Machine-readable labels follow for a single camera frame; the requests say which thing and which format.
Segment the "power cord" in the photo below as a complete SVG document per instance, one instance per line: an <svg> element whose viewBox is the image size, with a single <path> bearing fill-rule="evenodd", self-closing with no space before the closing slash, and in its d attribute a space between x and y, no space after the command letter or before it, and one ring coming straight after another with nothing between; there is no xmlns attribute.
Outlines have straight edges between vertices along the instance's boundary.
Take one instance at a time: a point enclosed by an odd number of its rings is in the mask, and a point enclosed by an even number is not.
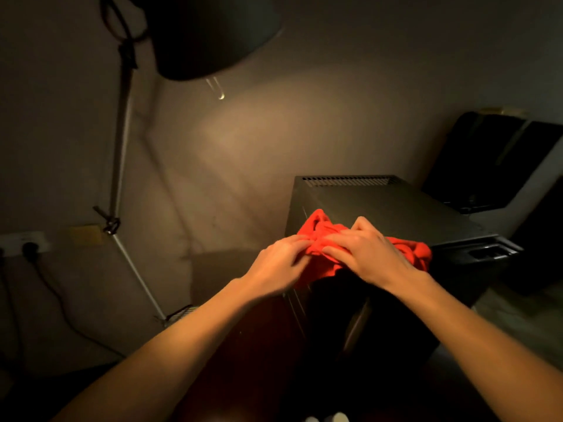
<svg viewBox="0 0 563 422"><path fill-rule="evenodd" d="M76 327L74 327L72 321L70 320L70 318L68 317L67 314L67 309L65 307L65 303L64 300L62 299L62 297L60 296L60 294L53 288L53 286L51 286L51 284L49 284L49 282L46 280L45 275L43 275L43 271L41 270L41 266L39 265L39 246L36 243L33 242L27 242L25 243L22 248L21 248L21 252L24 255L24 258L31 263L31 265L33 266L33 269L35 269L35 273L37 274L37 277L39 277L39 279L41 280L41 282L45 285L45 287L51 292L53 293L53 295L57 298L57 300L59 301L59 306L61 308L61 313L62 313L62 318L65 320L65 322L67 323L67 326L74 332L76 333L78 336L89 340L92 343L95 343L96 345L98 345L99 347L102 347L112 353L114 353L115 355L120 356L121 358L126 358L126 356L113 349L112 347L100 342L97 339L91 338L90 336L86 335L85 333L82 333L80 330L78 330Z"/></svg>
<svg viewBox="0 0 563 422"><path fill-rule="evenodd" d="M16 330L16 336L18 338L18 365L24 366L24 341L21 334L20 321L18 318L18 312L16 312L16 306L13 303L12 291L10 290L10 285L8 284L8 278L6 276L6 271L4 270L4 262L6 261L4 257L4 249L0 248L0 278L2 284L6 290L6 296L8 298L8 306L10 307L10 313L12 316L13 326Z"/></svg>

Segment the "ventilation grille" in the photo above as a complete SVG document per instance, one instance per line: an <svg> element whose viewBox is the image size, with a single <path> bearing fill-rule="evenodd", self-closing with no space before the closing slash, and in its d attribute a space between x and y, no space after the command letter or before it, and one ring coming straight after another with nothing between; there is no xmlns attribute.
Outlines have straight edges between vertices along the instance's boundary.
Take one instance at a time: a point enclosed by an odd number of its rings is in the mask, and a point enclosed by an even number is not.
<svg viewBox="0 0 563 422"><path fill-rule="evenodd" d="M306 176L303 180L310 187L381 186L401 182L397 176Z"/></svg>

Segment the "red cloth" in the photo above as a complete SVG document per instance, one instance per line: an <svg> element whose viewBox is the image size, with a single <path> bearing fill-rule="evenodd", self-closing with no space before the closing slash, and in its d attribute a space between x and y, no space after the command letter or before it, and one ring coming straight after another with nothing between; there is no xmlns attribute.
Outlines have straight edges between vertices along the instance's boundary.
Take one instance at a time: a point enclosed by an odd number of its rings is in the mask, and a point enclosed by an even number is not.
<svg viewBox="0 0 563 422"><path fill-rule="evenodd" d="M341 224L333 224L329 217L322 209L313 212L309 219L303 224L299 230L299 235L305 235L309 240L313 240L306 250L306 255L311 255L311 262L299 277L296 287L305 286L319 278L332 277L337 269L342 268L342 264L333 257L323 253L323 248L332 246L337 249L348 251L337 245L331 240L327 240L325 236L334 234L348 229ZM430 260L432 260L432 251L421 242L396 239L387 237L387 239L400 251L412 265L420 270L428 271Z"/></svg>

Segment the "right hand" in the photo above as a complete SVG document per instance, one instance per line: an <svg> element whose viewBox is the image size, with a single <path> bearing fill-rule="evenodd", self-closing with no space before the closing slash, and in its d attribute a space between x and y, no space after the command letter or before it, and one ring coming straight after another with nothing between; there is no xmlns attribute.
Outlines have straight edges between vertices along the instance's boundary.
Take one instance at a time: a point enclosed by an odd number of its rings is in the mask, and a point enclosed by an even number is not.
<svg viewBox="0 0 563 422"><path fill-rule="evenodd" d="M399 283L418 276L419 271L374 227L360 216L351 229L326 237L350 251L327 246L323 253L345 263L365 282L390 291Z"/></svg>

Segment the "lamp shade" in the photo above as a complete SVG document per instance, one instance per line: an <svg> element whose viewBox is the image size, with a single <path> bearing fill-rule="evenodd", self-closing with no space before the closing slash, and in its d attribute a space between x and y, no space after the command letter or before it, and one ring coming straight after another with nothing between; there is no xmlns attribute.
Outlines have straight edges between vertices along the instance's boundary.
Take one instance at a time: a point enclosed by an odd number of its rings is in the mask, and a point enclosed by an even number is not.
<svg viewBox="0 0 563 422"><path fill-rule="evenodd" d="M271 0L135 0L160 75L191 80L239 62L281 27Z"/></svg>

